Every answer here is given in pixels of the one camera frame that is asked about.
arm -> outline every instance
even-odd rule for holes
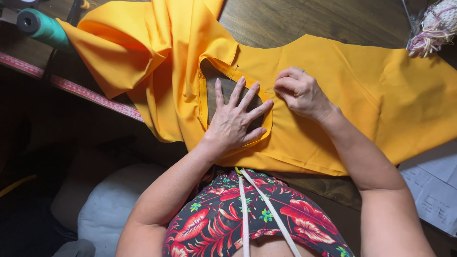
[[[221,82],[216,81],[216,113],[210,128],[193,150],[157,178],[138,198],[119,238],[117,257],[162,256],[168,223],[214,161],[226,151],[240,147],[266,131],[256,128],[246,133],[249,124],[269,109],[273,101],[266,101],[246,112],[259,84],[252,85],[237,107],[244,86],[242,77],[229,103],[224,105]]]
[[[362,197],[363,256],[434,256],[411,192],[395,166],[298,67],[282,71],[275,91],[297,114],[314,119],[334,143]]]

left hand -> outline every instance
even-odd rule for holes
[[[273,106],[273,100],[265,103],[250,112],[246,108],[259,90],[259,83],[254,83],[238,106],[241,90],[246,85],[244,76],[236,84],[227,105],[224,104],[221,80],[216,80],[216,113],[213,116],[209,129],[205,132],[202,141],[216,146],[220,154],[241,147],[249,141],[261,136],[266,132],[265,128],[256,128],[249,134],[246,132],[249,124]]]

right hand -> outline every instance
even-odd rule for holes
[[[273,89],[291,110],[318,122],[338,109],[322,92],[316,79],[296,66],[281,71],[276,77]]]

green thread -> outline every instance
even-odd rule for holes
[[[58,50],[70,54],[77,54],[74,46],[68,39],[67,34],[65,34],[64,29],[56,19],[51,19],[41,12],[31,8],[21,10],[21,12],[23,11],[33,13],[41,23],[39,30],[35,34],[29,36],[30,38],[33,38]]]

white strap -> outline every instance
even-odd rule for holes
[[[249,219],[248,204],[244,194],[243,178],[238,176],[239,194],[241,195],[241,208],[243,210],[243,256],[249,257]]]
[[[268,209],[270,209],[271,214],[273,214],[273,218],[275,218],[275,221],[278,224],[278,227],[281,230],[282,235],[284,236],[287,244],[289,245],[290,249],[292,250],[293,255],[295,257],[302,257],[300,255],[300,253],[298,252],[297,246],[295,245],[292,238],[290,237],[289,231],[287,231],[286,226],[282,222],[281,218],[279,217],[278,213],[276,212],[275,208],[271,204],[268,197],[262,191],[260,191],[260,189],[255,185],[254,181],[252,181],[251,177],[244,169],[240,169],[239,171],[248,180],[248,182],[257,190],[257,192],[260,194],[262,199],[265,201],[266,205],[268,206]],[[247,232],[246,234],[244,233],[244,229],[248,229],[247,223],[249,221],[248,221],[246,196],[244,195],[243,179],[241,177],[239,177],[239,186],[240,186],[239,193],[241,194],[241,201],[242,201],[241,204],[242,204],[242,208],[243,208],[243,250],[244,250],[243,255],[244,255],[244,257],[249,257],[249,232]]]

